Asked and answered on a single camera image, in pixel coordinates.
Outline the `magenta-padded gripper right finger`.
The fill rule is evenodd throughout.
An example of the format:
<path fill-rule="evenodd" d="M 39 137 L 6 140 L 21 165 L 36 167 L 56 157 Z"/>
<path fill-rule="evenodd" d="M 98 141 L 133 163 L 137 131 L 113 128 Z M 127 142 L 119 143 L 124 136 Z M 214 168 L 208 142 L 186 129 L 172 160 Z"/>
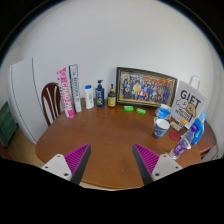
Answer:
<path fill-rule="evenodd" d="M 182 169 L 169 155 L 158 155 L 139 144 L 133 145 L 132 154 L 135 157 L 142 181 L 145 185 Z"/>

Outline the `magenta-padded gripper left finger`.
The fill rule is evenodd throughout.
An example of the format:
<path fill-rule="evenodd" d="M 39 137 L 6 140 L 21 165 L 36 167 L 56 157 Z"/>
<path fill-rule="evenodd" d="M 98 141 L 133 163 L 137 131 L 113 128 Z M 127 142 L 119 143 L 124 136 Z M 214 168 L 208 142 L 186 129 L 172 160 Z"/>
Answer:
<path fill-rule="evenodd" d="M 91 145 L 85 144 L 66 155 L 56 154 L 42 169 L 79 185 L 91 155 Z"/>

